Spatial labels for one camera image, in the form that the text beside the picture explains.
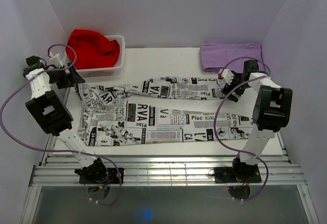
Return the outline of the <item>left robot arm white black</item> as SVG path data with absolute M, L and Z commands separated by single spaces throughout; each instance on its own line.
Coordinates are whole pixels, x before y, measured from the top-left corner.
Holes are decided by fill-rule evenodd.
M 28 67 L 23 70 L 23 76 L 30 81 L 32 91 L 31 100 L 26 102 L 27 110 L 45 133 L 57 137 L 73 151 L 73 155 L 80 163 L 80 168 L 75 170 L 76 174 L 91 183 L 105 182 L 108 178 L 107 168 L 74 132 L 72 115 L 56 92 L 51 89 L 51 84 L 63 89 L 83 84 L 85 80 L 74 67 L 60 71 L 64 67 L 62 64 L 59 66 L 52 64 L 53 72 L 38 74 L 49 67 L 37 56 L 26 58 L 26 63 Z

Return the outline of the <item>newspaper print trousers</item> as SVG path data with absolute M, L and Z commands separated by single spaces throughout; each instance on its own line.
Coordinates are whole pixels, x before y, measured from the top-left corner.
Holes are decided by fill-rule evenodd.
M 83 110 L 78 135 L 87 146 L 247 140 L 252 119 L 230 113 L 160 108 L 132 95 L 208 101 L 222 99 L 224 83 L 212 78 L 160 77 L 116 86 L 79 84 Z

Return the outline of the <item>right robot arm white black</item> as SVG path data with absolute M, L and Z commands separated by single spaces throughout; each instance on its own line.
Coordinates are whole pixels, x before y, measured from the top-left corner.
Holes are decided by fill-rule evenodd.
M 257 60 L 244 62 L 243 72 L 223 68 L 218 77 L 225 82 L 222 90 L 228 100 L 237 102 L 245 89 L 257 93 L 252 122 L 253 129 L 243 149 L 233 159 L 231 167 L 219 167 L 214 171 L 217 183 L 259 183 L 259 156 L 268 141 L 281 128 L 287 126 L 293 91 L 275 84 L 264 71 L 259 70 Z

